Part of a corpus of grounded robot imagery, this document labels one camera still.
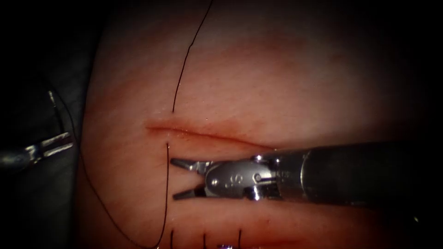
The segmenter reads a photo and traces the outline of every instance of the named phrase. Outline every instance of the skin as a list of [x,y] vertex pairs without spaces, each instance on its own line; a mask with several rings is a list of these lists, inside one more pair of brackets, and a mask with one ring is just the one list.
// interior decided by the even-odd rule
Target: skin
[[396,139],[410,134],[424,109],[401,58],[386,52],[395,44],[375,29],[320,5],[215,1],[172,112],[208,4],[149,3],[111,17],[84,114],[77,244],[154,246],[167,198],[160,248],[171,247],[171,231],[173,248],[203,248],[204,240],[209,249],[237,246],[240,230],[242,248],[408,245],[399,224],[362,208],[174,201],[172,194],[203,179],[173,166],[166,197],[168,156],[233,160],[274,148]]

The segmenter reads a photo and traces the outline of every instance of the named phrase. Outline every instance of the black suture thread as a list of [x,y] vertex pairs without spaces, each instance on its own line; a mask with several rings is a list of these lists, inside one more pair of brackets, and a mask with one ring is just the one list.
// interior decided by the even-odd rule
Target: black suture thread
[[203,234],[203,249],[206,249],[206,233]]
[[191,47],[194,45],[194,41],[197,38],[198,32],[200,31],[200,28],[202,27],[203,22],[206,19],[206,16],[208,15],[208,13],[209,13],[209,9],[211,9],[211,5],[212,5],[213,1],[214,0],[211,0],[211,2],[209,3],[208,9],[206,10],[206,13],[205,13],[205,15],[204,15],[204,17],[202,19],[202,22],[200,23],[200,26],[198,27],[197,31],[195,32],[194,39],[192,40],[191,44],[188,47],[188,51],[186,52],[185,60],[183,61],[183,67],[181,68],[181,72],[180,72],[179,82],[177,83],[177,88],[175,89],[174,103],[172,104],[172,113],[174,113],[174,110],[175,110],[175,101],[177,99],[177,92],[179,91],[181,77],[183,76],[183,71],[185,70],[186,60],[188,59],[189,51],[191,50]]
[[63,123],[63,120],[61,119],[60,111],[57,107],[57,104],[55,103],[54,96],[52,95],[51,90],[48,91],[48,95],[49,95],[49,100],[51,101],[51,103],[53,105],[52,108],[54,109],[54,114],[55,114],[55,117],[57,118],[57,123],[59,125],[60,133],[65,133],[65,124]]
[[109,213],[108,209],[106,208],[106,206],[105,206],[103,200],[102,200],[102,199],[100,198],[100,196],[98,195],[98,192],[97,192],[97,190],[94,188],[94,185],[92,185],[91,179],[89,178],[89,174],[88,174],[88,172],[86,171],[86,164],[85,164],[84,157],[83,157],[83,153],[82,153],[82,150],[81,150],[81,148],[80,148],[80,143],[79,143],[79,142],[80,142],[80,139],[77,138],[77,134],[76,134],[76,132],[75,132],[75,128],[74,128],[74,120],[73,120],[73,118],[72,118],[71,112],[69,111],[67,104],[65,103],[65,101],[63,100],[63,98],[61,97],[61,95],[60,95],[60,93],[57,91],[57,89],[56,89],[56,88],[55,88],[50,82],[48,82],[48,85],[52,88],[52,91],[54,91],[54,93],[56,93],[56,95],[58,96],[60,102],[63,104],[63,106],[64,106],[65,109],[66,109],[66,112],[68,113],[69,119],[70,119],[70,121],[71,121],[72,135],[73,135],[74,140],[75,140],[76,145],[77,145],[77,149],[78,149],[78,154],[79,154],[79,156],[80,156],[80,160],[81,160],[81,162],[82,162],[82,164],[83,164],[83,172],[84,172],[84,174],[85,174],[86,181],[88,182],[89,186],[91,187],[92,191],[94,192],[94,195],[97,196],[97,199],[98,199],[98,201],[100,202],[100,205],[101,205],[101,206],[103,207],[103,209],[105,210],[105,212],[106,212],[106,214],[108,215],[109,219],[111,220],[112,224],[113,224],[113,225],[115,226],[115,228],[116,228],[116,229],[117,229],[117,230],[123,235],[123,237],[125,237],[125,238],[126,238],[130,243],[132,243],[133,245],[135,245],[135,246],[137,246],[137,247],[140,247],[140,248],[143,248],[143,249],[154,249],[154,248],[157,248],[157,246],[160,244],[160,241],[162,240],[163,233],[164,233],[164,231],[165,231],[166,214],[167,214],[167,211],[168,211],[169,145],[166,144],[166,152],[167,152],[167,153],[166,153],[166,154],[167,154],[167,158],[166,158],[166,160],[167,160],[168,164],[167,164],[167,170],[166,170],[167,173],[166,173],[166,202],[165,202],[165,216],[164,216],[164,220],[163,220],[162,233],[160,234],[160,238],[158,239],[158,242],[155,244],[155,246],[153,246],[153,247],[145,247],[145,246],[142,246],[142,245],[138,244],[137,242],[133,241],[131,238],[129,238],[128,235],[126,235],[126,234],[122,231],[122,229],[117,225],[117,223],[115,222],[115,220],[112,218],[112,216],[111,216],[111,214]]
[[174,230],[171,230],[171,238],[169,240],[169,248],[172,249],[172,238],[174,237]]
[[239,249],[240,249],[240,240],[241,240],[241,229],[239,230],[239,244],[238,244]]

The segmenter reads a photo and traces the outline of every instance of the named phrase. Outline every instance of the screw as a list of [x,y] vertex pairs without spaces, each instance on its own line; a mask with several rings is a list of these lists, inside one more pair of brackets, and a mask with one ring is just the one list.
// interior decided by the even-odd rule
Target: screw
[[260,174],[255,174],[254,179],[259,182],[262,179],[262,176],[260,176]]

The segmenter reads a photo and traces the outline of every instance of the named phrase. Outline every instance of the metal jaw tip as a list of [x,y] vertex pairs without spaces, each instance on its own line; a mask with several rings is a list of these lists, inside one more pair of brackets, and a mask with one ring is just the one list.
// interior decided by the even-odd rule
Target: metal jaw tip
[[273,194],[275,173],[255,160],[194,161],[172,158],[171,164],[204,176],[205,184],[173,195],[174,200],[220,197],[259,200]]

